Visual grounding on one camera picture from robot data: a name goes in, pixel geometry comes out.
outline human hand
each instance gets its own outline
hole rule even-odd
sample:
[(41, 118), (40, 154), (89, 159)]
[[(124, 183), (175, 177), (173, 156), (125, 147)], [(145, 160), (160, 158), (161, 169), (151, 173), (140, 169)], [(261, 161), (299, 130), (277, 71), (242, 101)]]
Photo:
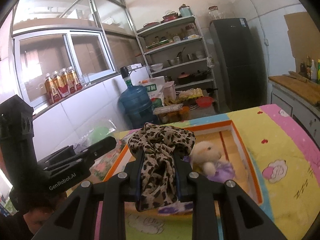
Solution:
[(41, 226), (51, 217), (51, 215), (56, 211), (61, 204), (67, 198), (65, 192), (51, 198), (49, 201), (52, 207), (36, 207), (30, 210), (28, 213), (23, 215), (23, 218), (31, 233), (35, 234)]

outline wooden countertop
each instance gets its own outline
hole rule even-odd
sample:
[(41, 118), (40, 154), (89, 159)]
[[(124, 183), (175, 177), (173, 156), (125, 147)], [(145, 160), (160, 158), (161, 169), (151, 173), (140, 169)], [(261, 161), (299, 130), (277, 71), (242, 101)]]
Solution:
[(287, 76), (272, 76), (269, 79), (302, 97), (311, 105), (320, 105), (320, 85), (310, 81), (303, 82)]

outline leopard print scarf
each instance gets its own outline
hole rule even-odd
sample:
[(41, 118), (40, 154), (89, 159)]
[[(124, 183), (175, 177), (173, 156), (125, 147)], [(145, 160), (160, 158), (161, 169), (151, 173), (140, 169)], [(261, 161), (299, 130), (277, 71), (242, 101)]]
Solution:
[(189, 155), (195, 144), (193, 132), (173, 126), (145, 123), (128, 141), (134, 156), (142, 147), (141, 198), (138, 211), (170, 205), (177, 201), (175, 168), (171, 153), (178, 150), (180, 157)]

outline dark gray refrigerator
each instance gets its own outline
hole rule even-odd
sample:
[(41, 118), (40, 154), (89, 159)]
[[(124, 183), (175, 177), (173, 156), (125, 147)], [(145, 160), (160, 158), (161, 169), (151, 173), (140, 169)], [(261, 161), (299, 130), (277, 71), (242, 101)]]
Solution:
[(231, 111), (258, 106), (264, 80), (245, 18), (213, 20), (209, 27), (220, 63), (226, 103)]

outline pink stripe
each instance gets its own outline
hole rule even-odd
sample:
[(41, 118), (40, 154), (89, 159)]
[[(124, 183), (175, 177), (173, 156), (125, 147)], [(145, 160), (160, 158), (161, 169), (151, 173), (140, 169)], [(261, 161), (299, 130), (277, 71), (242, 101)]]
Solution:
[(103, 201), (99, 201), (98, 212), (97, 212), (97, 220), (96, 220), (96, 228), (94, 230), (94, 240), (99, 240), (100, 238), (100, 225), (101, 225), (101, 215), (102, 215), (102, 206)]
[(281, 108), (277, 105), (260, 106), (281, 129), (292, 139), (305, 159), (310, 163), (320, 186), (320, 151), (307, 133), (291, 117), (280, 115)]

